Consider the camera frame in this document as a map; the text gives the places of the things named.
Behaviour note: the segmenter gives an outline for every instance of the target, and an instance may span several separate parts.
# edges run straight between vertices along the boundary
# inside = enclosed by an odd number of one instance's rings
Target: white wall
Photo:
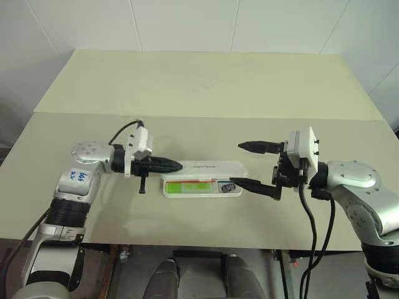
[[[0,0],[0,140],[73,49],[342,54],[399,127],[398,0]]]

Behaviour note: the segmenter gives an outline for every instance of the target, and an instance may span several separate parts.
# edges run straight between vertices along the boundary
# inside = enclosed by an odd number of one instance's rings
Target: beige table surface
[[[339,56],[78,50],[0,168],[0,237],[21,238],[48,207],[74,144],[108,141],[136,117],[155,138],[154,155],[238,160],[264,183],[277,156],[237,144],[283,141],[311,125],[320,160],[364,161],[399,191],[399,142]],[[249,192],[168,199],[157,175],[145,195],[138,186],[138,178],[103,176],[86,242],[310,248],[309,221],[292,190],[277,202]],[[307,195],[323,236],[329,205]],[[360,249],[341,208],[329,249]]]
[[[154,155],[176,160],[238,160],[251,178],[270,183],[273,154],[237,147],[247,140],[281,141],[291,130],[312,125],[320,138],[320,159],[364,161],[398,192],[398,141],[383,121],[260,118],[143,118],[152,132]],[[36,113],[0,169],[0,236],[22,237],[50,204],[71,146],[80,140],[108,141],[128,118],[116,115]],[[151,175],[147,193],[140,180],[104,175],[87,221],[86,242],[309,249],[310,226],[298,195],[283,190],[281,201],[244,192],[241,197],[170,199]],[[320,236],[328,223],[328,202],[307,198]],[[341,208],[331,250],[358,250],[359,242]]]

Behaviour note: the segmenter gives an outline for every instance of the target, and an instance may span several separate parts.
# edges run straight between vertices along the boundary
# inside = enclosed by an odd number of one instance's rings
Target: black cable
[[[39,226],[39,224],[46,218],[47,213],[50,211],[50,209],[46,210],[43,215],[35,222],[35,224],[28,230],[26,235],[18,242],[18,244],[11,250],[10,254],[6,257],[4,260],[4,263],[1,265],[1,271],[0,271],[0,297],[1,298],[6,298],[6,283],[7,283],[7,273],[8,273],[8,268],[14,259],[14,257],[17,255],[17,253],[20,251],[22,246],[26,243],[28,238],[33,234],[35,229]]]
[[[134,124],[138,124],[137,128],[144,126],[144,123],[141,120],[133,120],[130,123],[127,123],[126,125],[124,125],[123,127],[121,127],[121,129],[119,129],[116,134],[111,138],[111,140],[108,142],[109,145],[111,145],[115,139],[117,139],[118,135],[126,128],[128,128],[129,126],[132,126]]]
[[[319,256],[317,257],[316,261],[312,264],[312,266],[305,270],[305,272],[304,272],[304,274],[302,275],[302,278],[301,278],[301,284],[303,284],[302,280],[305,279],[304,278],[305,277],[305,273],[310,272],[313,268],[315,268],[319,264],[319,262],[321,261],[322,257],[325,254],[325,251],[327,250],[327,246],[328,246],[329,241],[330,241],[332,227],[334,226],[334,219],[335,219],[335,201],[333,199],[330,199],[330,205],[331,205],[330,221],[329,221],[329,226],[327,228],[327,233],[325,234],[325,239],[324,239],[322,250],[320,251]]]
[[[310,250],[310,257],[309,257],[309,268],[312,266],[313,263],[313,258],[314,254],[316,251],[316,242],[317,242],[317,231],[316,231],[316,224],[314,221],[314,217],[312,214],[312,211],[309,209],[309,206],[306,203],[306,198],[305,198],[305,193],[304,193],[304,182],[301,182],[299,184],[299,198],[300,202],[302,203],[302,207],[304,207],[304,210],[306,211],[307,216],[309,217],[310,221],[310,226],[312,228],[312,235],[313,235],[313,240],[312,240],[312,249]],[[305,286],[305,295],[303,299],[307,298],[307,292],[309,290],[309,282],[310,282],[310,271],[306,274],[306,286]],[[301,282],[300,289],[299,289],[299,299],[302,299],[302,289],[303,289],[303,282]]]

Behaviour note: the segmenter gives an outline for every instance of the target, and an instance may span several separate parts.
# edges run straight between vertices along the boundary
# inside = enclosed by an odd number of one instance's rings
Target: floor
[[[2,165],[3,161],[6,159],[10,150],[11,150],[10,148],[0,148],[0,166]]]
[[[192,247],[135,246],[133,256],[123,264],[112,299],[141,298],[145,287],[158,264],[173,255],[176,249]],[[242,257],[256,274],[266,298],[284,298],[279,262],[268,250],[258,249],[209,249]],[[179,299],[225,297],[218,259],[176,258],[181,268]],[[364,298],[367,297],[365,282],[369,280],[361,252],[327,255],[312,272],[308,299]],[[308,259],[297,259],[291,264],[295,298],[299,297],[299,283]],[[381,299],[398,299],[399,292],[380,292]]]
[[[0,239],[0,258],[15,240]],[[132,247],[132,255],[125,263],[118,263],[110,287],[109,299],[140,299],[158,264],[173,256],[174,250],[201,250],[204,255],[237,254],[242,257],[256,274],[266,298],[284,298],[279,262],[273,259],[269,250],[229,249],[204,247],[142,246]],[[8,298],[21,287],[20,272],[28,248],[23,248],[11,264],[7,280]],[[316,298],[364,298],[367,297],[365,281],[368,280],[363,264],[363,253],[328,255],[312,272],[309,299]],[[178,299],[225,297],[220,274],[219,259],[211,257],[177,257],[181,269]],[[71,293],[71,299],[94,299],[98,297],[107,254],[87,250],[83,279],[80,287]],[[298,298],[300,276],[305,270],[307,259],[297,259],[290,264],[295,298]],[[380,292],[381,299],[397,299],[399,292]]]

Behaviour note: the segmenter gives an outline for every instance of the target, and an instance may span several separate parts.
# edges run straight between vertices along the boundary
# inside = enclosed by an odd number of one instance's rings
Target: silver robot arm
[[[319,163],[310,188],[312,196],[320,188],[342,206],[362,243],[368,274],[399,288],[399,195],[358,161]]]
[[[59,179],[46,219],[40,224],[22,272],[25,287],[14,299],[69,297],[79,286],[85,250],[80,246],[85,220],[101,175],[111,173],[114,147],[98,141],[79,143]]]
[[[150,157],[152,136],[142,124],[130,135],[125,149],[99,141],[79,143],[72,162],[55,188],[49,212],[39,225],[22,272],[24,287],[13,299],[69,298],[80,283],[85,249],[80,245],[85,221],[100,186],[103,173],[141,177],[145,193],[149,172],[169,173],[182,168],[166,158]]]
[[[281,143],[247,141],[238,146],[252,153],[279,154],[272,185],[248,178],[230,178],[242,188],[280,200],[282,187],[309,180],[312,197],[337,201],[362,243],[372,278],[399,288],[399,195],[382,185],[372,167],[357,162],[318,162],[319,140],[312,128],[290,133]]]

